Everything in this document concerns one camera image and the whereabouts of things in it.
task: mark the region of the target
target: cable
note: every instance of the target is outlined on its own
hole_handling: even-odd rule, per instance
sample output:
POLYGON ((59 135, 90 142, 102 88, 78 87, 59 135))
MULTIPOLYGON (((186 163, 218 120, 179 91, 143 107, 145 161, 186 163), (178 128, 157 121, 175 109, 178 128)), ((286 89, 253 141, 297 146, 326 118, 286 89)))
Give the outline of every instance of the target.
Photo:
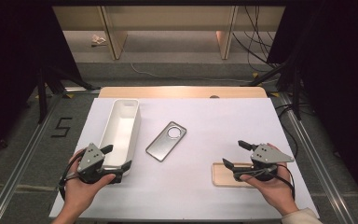
POLYGON ((269 35, 269 38, 271 38, 272 42, 274 41, 274 38, 272 38, 271 34, 269 33, 269 31, 267 31, 267 34, 269 35))
MULTIPOLYGON (((3 188, 3 184, 0 184, 0 190, 2 190, 3 188)), ((22 190, 22 191, 56 191, 56 187, 47 187, 47 186, 34 186, 34 185, 17 185, 16 186, 16 191, 17 190, 22 190)))
MULTIPOLYGON (((246 32, 243 32, 249 39, 252 39, 250 36, 248 36, 248 34, 246 34, 246 32)), ((268 44, 265 44, 265 43, 261 43, 261 42, 258 42, 257 40, 253 39, 253 41, 257 44, 262 44, 264 46, 267 46, 269 48, 271 48, 271 45, 268 45, 268 44)))
POLYGON ((265 61, 264 59, 260 58, 259 56, 257 56, 255 53, 253 53, 250 49, 246 48, 241 42, 240 40, 237 38, 237 36, 232 33, 234 38, 237 40, 237 42, 241 45, 241 47, 243 47, 246 51, 248 51, 248 53, 251 53, 253 56, 255 56, 258 60, 260 60, 263 63, 266 63, 268 66, 275 68, 273 65, 267 63, 267 61, 265 61))
MULTIPOLYGON (((254 30, 254 32, 253 32, 253 34, 252 34, 252 37, 251 37, 251 41, 249 42, 249 46, 248 46, 248 64, 255 70, 255 71, 258 71, 258 72, 267 72, 267 71, 260 71, 260 70, 258 70, 258 69, 255 69, 253 66, 252 66, 252 64, 251 64, 251 62, 249 61, 249 53, 251 52, 250 51, 250 48, 251 48, 251 46, 252 46, 252 42, 253 42, 253 40, 254 40, 254 36, 255 36, 255 30, 254 30)), ((265 61, 265 60, 262 60, 261 58, 259 58, 258 56, 255 56, 257 59, 259 59, 260 61, 262 61, 262 62, 264 62, 265 64, 268 64, 267 63, 267 61, 265 61)))
MULTIPOLYGON (((124 48, 120 47, 120 49, 125 53, 126 50, 124 50, 124 48)), ((148 72, 142 72, 142 71, 138 71, 135 66, 133 65, 133 63, 130 63, 131 68, 133 71, 135 71, 138 74, 144 74, 144 75, 148 75, 151 77, 158 77, 158 78, 167 78, 167 77, 171 77, 171 78, 177 78, 177 79, 182 79, 182 80, 187 80, 187 79, 200 79, 200 80, 208 80, 208 81, 235 81, 235 82, 242 82, 242 83, 251 83, 253 82, 252 80, 250 81, 246 81, 246 80, 240 80, 240 79, 230 79, 230 78, 207 78, 207 77, 174 77, 174 76, 166 76, 166 77, 161 77, 161 76, 157 76, 154 75, 152 73, 148 73, 148 72)))
POLYGON ((293 139, 293 142, 295 143, 295 152, 293 153, 294 154, 294 157, 296 158, 297 157, 297 154, 298 154, 298 143, 295 139, 295 137, 289 132, 289 130, 287 130, 287 128, 282 124, 282 121, 281 121, 281 117, 284 113, 286 113, 287 111, 291 110, 292 109, 292 106, 293 104, 290 104, 290 105, 281 105, 281 106, 278 106, 278 107, 275 107, 275 109, 278 109, 278 108, 281 108, 281 107, 285 107, 286 108, 281 112, 281 114, 278 116, 278 119, 279 119, 279 122, 281 123, 283 129, 287 132, 287 134, 289 134, 289 136, 293 139))
POLYGON ((67 180, 69 180, 69 179, 66 179, 66 177, 68 175, 68 171, 78 158, 84 156, 85 151, 86 151, 86 149, 83 149, 82 152, 79 152, 78 154, 75 155, 75 157, 66 166, 65 171, 63 172, 63 174, 61 176, 60 182, 58 184, 58 189, 59 189, 61 197, 64 201, 65 201, 65 183, 67 180))
MULTIPOLYGON (((253 23, 253 20, 252 20, 250 14, 249 14, 249 11, 248 11, 247 7, 246 7, 246 6, 244 6, 244 7, 245 7, 246 14, 248 15, 248 18, 249 18, 249 20, 251 21, 251 24, 252 24, 252 26, 253 26, 253 28, 254 28, 254 33, 253 33, 253 35, 252 35, 252 39, 253 39, 253 36, 255 36, 255 33, 256 33, 256 34, 257 34, 257 38, 258 38, 258 40, 259 40, 258 43, 260 44, 260 48, 261 48, 261 50, 263 51, 264 56, 265 56, 266 59, 267 59, 267 55, 266 55, 266 53, 265 53, 264 50, 263 50, 263 46, 264 46, 264 49, 266 50, 268 56, 269 56, 269 57, 271 58, 271 60, 272 60, 272 57, 269 55, 269 50, 267 49, 267 46, 268 46, 268 45, 266 45, 266 44, 264 43, 263 39, 262 39, 261 36, 260 36, 260 33, 258 32, 258 16, 259 16, 259 13, 260 13, 260 6, 256 6, 256 7, 255 7, 255 23, 253 23)), ((267 34, 269 35, 269 37, 270 37, 271 40, 273 41, 274 39, 272 38, 272 36, 270 35, 270 33, 267 32, 267 34)))
POLYGON ((264 170, 260 170, 260 171, 244 171, 244 172, 241 172, 242 175, 250 175, 252 178, 253 177, 256 177, 256 176, 259 176, 259 175, 262 175, 264 174, 265 171, 264 170))
POLYGON ((287 186, 289 186, 289 188, 292 190, 292 197, 293 197, 293 199, 295 200, 295 199, 296 199, 296 186, 295 186, 295 179, 293 178, 292 172, 290 172, 290 170, 289 170, 286 166, 284 166, 284 165, 280 165, 280 164, 276 164, 276 165, 285 168, 285 169, 287 170, 287 172, 289 172, 289 175, 290 175, 290 177, 292 178, 292 183, 293 183, 293 185, 290 184, 289 181, 283 179, 282 177, 280 177, 280 176, 278 176, 278 175, 275 175, 275 174, 272 174, 272 173, 270 173, 270 174, 271 174, 272 176, 274 176, 275 178, 281 180, 281 181, 282 181, 283 183, 285 183, 287 186))
POLYGON ((270 82, 275 82, 275 81, 278 81, 279 79, 277 78, 277 79, 272 79, 272 80, 270 80, 270 81, 264 81, 263 83, 270 83, 270 82))

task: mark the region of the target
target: human hand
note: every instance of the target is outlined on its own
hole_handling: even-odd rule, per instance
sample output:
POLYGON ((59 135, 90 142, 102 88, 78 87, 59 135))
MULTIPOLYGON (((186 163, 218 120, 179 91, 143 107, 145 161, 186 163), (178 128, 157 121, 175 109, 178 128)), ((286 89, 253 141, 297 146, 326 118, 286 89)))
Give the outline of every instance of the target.
MULTIPOLYGON (((278 166, 278 176, 290 182, 290 174, 284 167, 278 166)), ((281 180, 273 178, 269 181, 259 181, 251 175, 241 175, 240 179, 257 188, 267 203, 275 207, 282 216, 298 211, 292 190, 281 180)))
MULTIPOLYGON (((69 173, 76 173, 81 158, 72 164, 69 173)), ((98 191, 109 184, 116 176, 104 175, 98 182, 94 184, 83 183, 79 178, 67 180, 65 183, 65 202, 61 212, 57 215, 53 223, 74 223, 75 220, 90 207, 95 195, 98 191)))

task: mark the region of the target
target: metal plate with hole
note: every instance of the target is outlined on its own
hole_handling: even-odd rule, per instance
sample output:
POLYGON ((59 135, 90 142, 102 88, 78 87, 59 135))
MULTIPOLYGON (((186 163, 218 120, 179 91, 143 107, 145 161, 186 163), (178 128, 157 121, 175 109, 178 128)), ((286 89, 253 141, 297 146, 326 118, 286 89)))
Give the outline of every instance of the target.
POLYGON ((186 128, 171 121, 157 138, 146 148, 146 152, 158 161, 164 161, 168 154, 185 136, 186 128))

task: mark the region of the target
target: white tray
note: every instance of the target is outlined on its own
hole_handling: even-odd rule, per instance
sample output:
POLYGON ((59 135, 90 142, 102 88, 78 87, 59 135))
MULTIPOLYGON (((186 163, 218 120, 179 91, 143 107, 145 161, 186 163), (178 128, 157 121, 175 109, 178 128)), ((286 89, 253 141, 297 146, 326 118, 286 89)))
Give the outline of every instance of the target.
POLYGON ((103 168, 117 169, 125 162, 132 160, 140 124, 138 100, 115 100, 100 144, 100 148, 113 145, 112 152, 106 154, 103 168))

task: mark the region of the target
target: black cable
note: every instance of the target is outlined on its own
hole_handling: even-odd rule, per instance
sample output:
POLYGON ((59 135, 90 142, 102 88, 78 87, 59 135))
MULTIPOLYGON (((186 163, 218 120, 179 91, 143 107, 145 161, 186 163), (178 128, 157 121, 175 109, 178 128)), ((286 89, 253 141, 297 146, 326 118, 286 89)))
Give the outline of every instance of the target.
MULTIPOLYGON (((289 105, 280 105, 280 106, 275 107, 275 109, 279 109, 279 108, 285 107, 285 106, 289 106, 289 105)), ((306 115, 316 116, 316 114, 313 113, 313 112, 306 112, 306 111, 304 111, 304 110, 300 110, 300 112, 301 112, 301 113, 304 113, 304 114, 306 114, 306 115)))
POLYGON ((250 49, 246 48, 241 42, 240 40, 235 36, 235 34, 233 33, 234 38, 237 40, 237 42, 241 45, 241 47, 243 47, 246 51, 248 51, 248 54, 251 53, 253 56, 255 56, 258 60, 260 60, 261 62, 269 65, 271 68, 275 68, 273 65, 267 63, 267 61, 263 60, 262 58, 258 57, 255 53, 253 53, 250 49))
MULTIPOLYGON (((300 105, 309 105, 308 103, 299 103, 300 105)), ((275 109, 279 109, 279 108, 282 108, 282 107, 286 107, 286 106, 292 106, 293 104, 287 104, 287 105, 279 105, 277 107, 275 107, 275 109)))
POLYGON ((85 151, 86 150, 83 149, 82 152, 79 152, 78 154, 75 155, 75 157, 66 166, 65 171, 63 172, 63 174, 61 176, 60 182, 58 184, 58 189, 59 189, 61 197, 64 201, 65 201, 65 183, 68 180, 68 179, 66 179, 66 176, 68 175, 68 171, 78 158, 84 156, 85 151))
MULTIPOLYGON (((246 6, 245 6, 245 11, 246 11, 246 14, 248 15, 248 18, 249 18, 249 20, 251 21, 251 24, 252 24, 252 26, 253 26, 253 28, 254 28, 254 33, 253 33, 252 37, 255 36, 255 33, 256 33, 259 42, 261 42, 261 43, 264 44, 263 40, 262 40, 261 37, 260 37, 260 34, 258 33, 258 14, 259 14, 259 12, 260 12, 260 7, 259 7, 259 6, 256 6, 256 7, 255 7, 255 23, 254 23, 254 21, 252 20, 252 17, 251 17, 251 15, 249 14, 248 8, 247 8, 246 6)), ((264 54, 264 57, 267 58, 266 53, 264 52, 263 47, 261 46, 261 44, 260 44, 260 48, 261 48, 261 51, 262 51, 263 54, 264 54)))
MULTIPOLYGON (((249 39, 252 39, 248 34, 246 34, 246 32, 243 32, 249 39)), ((268 45, 268 44, 265 44, 265 43, 261 43, 261 42, 258 42, 257 40, 253 39, 253 41, 257 44, 262 44, 264 46, 267 46, 269 48, 271 48, 271 45, 268 45)))
POLYGON ((280 164, 276 164, 276 165, 277 165, 277 166, 284 167, 284 168, 287 170, 287 172, 289 172, 289 175, 290 175, 290 177, 292 178, 292 183, 293 183, 293 185, 292 185, 289 181, 283 179, 282 177, 280 177, 280 176, 278 176, 278 175, 275 175, 275 174, 272 174, 272 173, 269 173, 269 174, 272 175, 272 176, 274 176, 275 178, 281 180, 283 183, 285 183, 287 186, 289 186, 289 188, 292 190, 292 197, 293 197, 293 199, 295 200, 295 199, 296 199, 296 185, 295 185, 295 180, 293 179, 292 172, 290 172, 290 170, 289 170, 286 166, 284 166, 284 165, 280 165, 280 164))
POLYGON ((298 154, 298 143, 297 143, 295 137, 289 132, 289 130, 287 130, 287 128, 282 124, 282 121, 281 121, 282 115, 283 115, 284 113, 286 113, 287 111, 291 110, 293 104, 290 104, 290 105, 281 105, 281 106, 276 107, 275 109, 280 108, 280 107, 283 107, 283 106, 287 106, 287 107, 281 112, 281 114, 278 116, 278 119, 279 119, 279 122, 281 123, 283 129, 287 132, 287 134, 289 134, 289 136, 293 139, 293 142, 295 143, 295 152, 294 152, 293 154, 294 154, 294 157, 297 158, 297 154, 298 154))
POLYGON ((269 35, 269 38, 271 38, 272 42, 274 41, 274 38, 272 38, 271 34, 269 32, 267 32, 267 34, 269 35))

